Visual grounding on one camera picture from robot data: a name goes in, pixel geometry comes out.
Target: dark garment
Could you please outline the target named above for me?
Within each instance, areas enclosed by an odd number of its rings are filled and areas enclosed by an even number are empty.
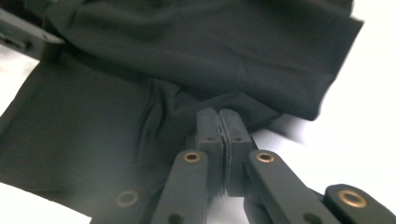
[[[45,25],[68,48],[1,117],[0,181],[93,223],[147,223],[199,110],[230,108],[249,130],[317,116],[362,25],[350,4],[56,2]],[[126,189],[149,203],[119,209]]]

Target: white background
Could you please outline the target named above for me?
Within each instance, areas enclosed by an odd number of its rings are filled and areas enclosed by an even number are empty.
[[[323,193],[333,184],[352,185],[396,214],[394,8],[394,0],[357,0],[353,15],[365,24],[323,101],[318,119],[294,119],[288,130],[292,140],[266,130],[254,137],[260,148],[278,153],[309,188]],[[35,64],[0,48],[0,114]],[[39,203],[43,200],[24,195],[0,185],[0,210],[7,211],[5,216],[2,212],[0,223],[89,223],[88,218],[70,216],[58,206],[51,205],[54,210],[50,212]],[[241,202],[230,198],[215,202],[207,223],[248,223]]]

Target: black mechanical device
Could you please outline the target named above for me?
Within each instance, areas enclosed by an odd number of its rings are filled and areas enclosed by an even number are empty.
[[[51,1],[39,2],[27,1],[42,16]],[[64,45],[2,9],[0,43],[38,60],[55,58]],[[324,196],[309,189],[278,155],[257,149],[236,112],[207,108],[197,114],[196,135],[175,159],[151,224],[203,224],[207,200],[226,191],[245,197],[252,224],[396,223],[396,216],[360,189],[335,185]],[[135,192],[126,192],[118,203],[138,201]]]

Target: black cloth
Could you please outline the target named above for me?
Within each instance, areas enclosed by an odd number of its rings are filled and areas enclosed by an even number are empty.
[[[67,48],[37,66],[0,118],[0,181],[93,223],[148,223],[199,110],[230,108],[249,130],[282,113],[318,115],[362,26],[350,9],[335,0],[58,1],[44,23]],[[126,189],[150,203],[119,209]]]

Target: black fabric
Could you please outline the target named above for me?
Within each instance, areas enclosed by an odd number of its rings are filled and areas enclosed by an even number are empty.
[[[316,117],[362,25],[350,9],[336,0],[58,1],[45,24],[68,48],[38,65],[0,118],[0,181],[93,223],[148,223],[199,110],[230,108],[249,130],[282,113]],[[126,189],[150,203],[118,209]]]

